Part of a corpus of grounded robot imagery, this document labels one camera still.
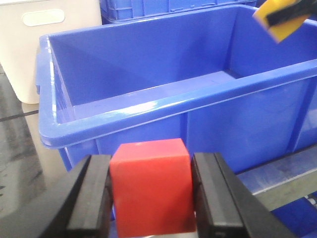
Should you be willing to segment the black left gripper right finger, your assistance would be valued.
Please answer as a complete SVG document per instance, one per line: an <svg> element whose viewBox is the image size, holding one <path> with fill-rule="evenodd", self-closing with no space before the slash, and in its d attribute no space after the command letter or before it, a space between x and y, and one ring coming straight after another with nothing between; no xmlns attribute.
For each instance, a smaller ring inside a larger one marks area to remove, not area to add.
<svg viewBox="0 0 317 238"><path fill-rule="evenodd" d="M198 237L295 237L252 195L220 153L195 153L192 178Z"/></svg>

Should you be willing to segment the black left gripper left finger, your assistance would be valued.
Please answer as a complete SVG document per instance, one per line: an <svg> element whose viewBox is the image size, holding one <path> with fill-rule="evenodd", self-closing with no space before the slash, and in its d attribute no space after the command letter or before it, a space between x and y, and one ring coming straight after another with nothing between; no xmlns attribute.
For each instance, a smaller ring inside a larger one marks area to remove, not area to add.
<svg viewBox="0 0 317 238"><path fill-rule="evenodd" d="M59 185L18 213L16 238L106 238L111 217L110 155L90 155Z"/></svg>

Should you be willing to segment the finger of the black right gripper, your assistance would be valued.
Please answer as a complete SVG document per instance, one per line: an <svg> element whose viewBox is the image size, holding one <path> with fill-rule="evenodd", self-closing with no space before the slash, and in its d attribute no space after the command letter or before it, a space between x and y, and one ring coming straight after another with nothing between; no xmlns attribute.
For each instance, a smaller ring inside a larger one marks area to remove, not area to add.
<svg viewBox="0 0 317 238"><path fill-rule="evenodd" d="M266 16L269 26L285 23L297 17L317 13L316 0L297 0L281 9L275 10Z"/></svg>

